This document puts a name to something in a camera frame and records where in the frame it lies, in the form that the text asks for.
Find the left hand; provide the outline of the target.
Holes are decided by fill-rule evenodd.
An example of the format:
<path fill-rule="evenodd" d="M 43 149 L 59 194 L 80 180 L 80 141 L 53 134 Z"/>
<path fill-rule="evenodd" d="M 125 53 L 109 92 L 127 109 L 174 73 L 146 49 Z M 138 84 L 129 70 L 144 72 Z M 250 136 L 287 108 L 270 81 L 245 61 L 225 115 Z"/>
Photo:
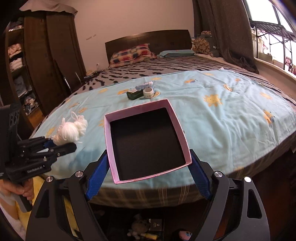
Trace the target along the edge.
<path fill-rule="evenodd" d="M 34 199 L 35 196 L 33 179 L 30 178 L 21 185 L 13 184 L 9 180 L 2 179 L 1 193 L 3 193 L 4 196 L 10 196 L 12 193 L 16 195 L 22 195 L 23 197 L 26 197 L 27 200 L 31 201 Z"/>

